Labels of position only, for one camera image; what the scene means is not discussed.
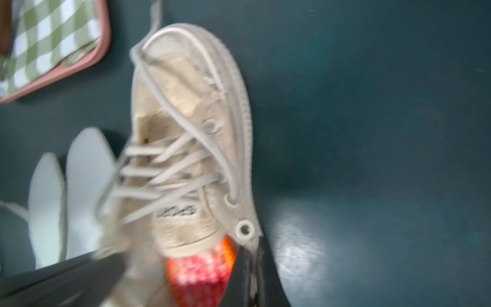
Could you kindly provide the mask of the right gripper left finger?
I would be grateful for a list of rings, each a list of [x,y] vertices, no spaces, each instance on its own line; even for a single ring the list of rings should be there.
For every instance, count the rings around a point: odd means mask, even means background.
[[[250,307],[252,256],[244,247],[237,251],[231,275],[218,307]]]

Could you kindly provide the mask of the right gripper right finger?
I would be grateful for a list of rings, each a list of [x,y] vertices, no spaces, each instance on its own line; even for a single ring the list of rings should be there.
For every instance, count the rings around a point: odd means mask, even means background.
[[[258,283],[256,305],[258,307],[291,307],[281,285],[268,240],[264,236],[259,237],[256,273]]]

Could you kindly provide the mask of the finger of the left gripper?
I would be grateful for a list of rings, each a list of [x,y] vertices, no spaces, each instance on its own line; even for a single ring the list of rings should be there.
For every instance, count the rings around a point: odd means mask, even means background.
[[[126,270],[116,253],[92,253],[1,280],[1,306],[100,306]]]

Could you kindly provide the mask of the white insole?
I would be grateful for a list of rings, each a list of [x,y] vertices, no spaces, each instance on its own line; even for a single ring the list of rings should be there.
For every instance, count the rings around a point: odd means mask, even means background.
[[[66,158],[66,217],[68,259],[98,248],[103,226],[98,204],[115,172],[115,156],[100,129],[83,129]]]
[[[36,269],[65,259],[65,177],[57,156],[52,152],[41,156],[30,180],[28,226]]]

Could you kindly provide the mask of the white sneaker with laces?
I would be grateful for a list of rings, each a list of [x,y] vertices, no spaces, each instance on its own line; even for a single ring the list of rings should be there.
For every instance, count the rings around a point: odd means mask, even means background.
[[[4,201],[0,201],[0,206],[5,208],[6,210],[12,212],[16,216],[23,219],[25,222],[29,222],[29,213],[27,208],[17,204],[17,203],[8,203]]]

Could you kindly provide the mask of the beige sneaker one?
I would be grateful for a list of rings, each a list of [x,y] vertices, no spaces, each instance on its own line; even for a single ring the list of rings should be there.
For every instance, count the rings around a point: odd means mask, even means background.
[[[213,33],[164,26],[130,50],[132,134],[97,213],[97,257],[127,268],[109,306],[217,306],[240,256],[263,234],[254,206],[253,123],[240,69]]]

